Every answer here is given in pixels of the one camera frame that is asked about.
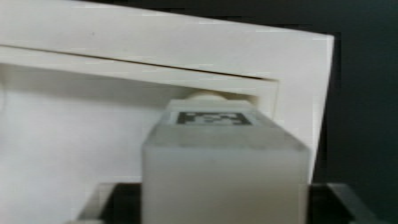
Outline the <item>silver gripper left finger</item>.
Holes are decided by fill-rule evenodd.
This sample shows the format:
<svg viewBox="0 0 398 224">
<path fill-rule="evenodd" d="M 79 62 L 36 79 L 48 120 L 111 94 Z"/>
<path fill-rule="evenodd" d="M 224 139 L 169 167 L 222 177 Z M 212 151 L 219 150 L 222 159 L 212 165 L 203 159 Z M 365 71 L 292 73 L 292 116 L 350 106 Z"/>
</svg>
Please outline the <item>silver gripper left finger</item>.
<svg viewBox="0 0 398 224">
<path fill-rule="evenodd" d="M 143 224 L 141 184 L 102 183 L 73 224 Z"/>
</svg>

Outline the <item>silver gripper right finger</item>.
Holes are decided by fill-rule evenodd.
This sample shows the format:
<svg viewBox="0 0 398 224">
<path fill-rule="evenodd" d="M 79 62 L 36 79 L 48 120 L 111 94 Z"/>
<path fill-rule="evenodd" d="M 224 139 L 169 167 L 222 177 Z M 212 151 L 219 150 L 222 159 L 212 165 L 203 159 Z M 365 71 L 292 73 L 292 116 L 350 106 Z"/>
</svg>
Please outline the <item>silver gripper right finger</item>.
<svg viewBox="0 0 398 224">
<path fill-rule="evenodd" d="M 386 224 L 347 184 L 311 185 L 308 224 Z"/>
</svg>

